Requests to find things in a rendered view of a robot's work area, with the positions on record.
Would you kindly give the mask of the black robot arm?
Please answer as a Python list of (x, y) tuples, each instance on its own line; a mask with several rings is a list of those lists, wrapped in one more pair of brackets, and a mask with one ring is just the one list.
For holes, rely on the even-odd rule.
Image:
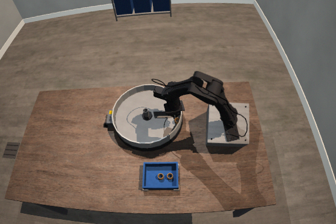
[[(168, 82), (167, 87), (162, 88), (160, 86), (155, 86), (155, 89), (153, 90), (153, 96), (167, 101), (167, 107), (169, 108), (169, 103), (171, 105), (176, 105), (179, 103), (180, 105), (180, 99), (179, 99), (180, 96), (192, 94), (201, 101), (210, 105), (214, 105), (217, 108), (221, 116), (220, 119), (223, 121), (227, 141), (239, 139), (239, 132), (236, 124), (237, 123), (236, 113), (238, 112), (236, 108), (234, 108), (228, 102), (228, 100), (227, 102), (229, 106), (227, 105), (227, 102), (225, 100), (217, 97), (211, 92), (200, 87), (199, 85), (203, 86), (204, 84), (203, 80), (207, 82), (206, 89), (227, 100), (224, 93), (223, 82), (220, 79), (214, 78), (200, 71), (195, 71), (194, 75), (187, 80), (183, 80), (181, 82)], [(199, 85), (189, 81), (194, 81)], [(235, 113), (231, 110), (233, 110)]]

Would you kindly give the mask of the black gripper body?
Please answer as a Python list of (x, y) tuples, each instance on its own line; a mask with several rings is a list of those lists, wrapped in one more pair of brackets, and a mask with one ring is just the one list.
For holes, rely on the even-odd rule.
[(182, 100), (180, 100), (180, 105), (179, 105), (179, 103), (176, 104), (176, 105), (171, 105), (169, 103), (169, 108), (167, 107), (167, 103), (165, 103), (164, 108), (165, 108), (165, 111), (166, 111), (166, 115), (168, 115), (168, 116), (180, 114), (181, 111), (185, 111)]

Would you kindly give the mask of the blue open box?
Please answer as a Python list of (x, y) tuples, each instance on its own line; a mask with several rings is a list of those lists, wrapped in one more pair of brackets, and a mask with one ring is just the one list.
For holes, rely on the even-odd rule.
[[(158, 174), (164, 175), (159, 180)], [(173, 174), (170, 180), (167, 174)], [(163, 186), (163, 187), (154, 187)], [(173, 190), (178, 188), (178, 162), (144, 162), (143, 163), (143, 186), (145, 190)]]

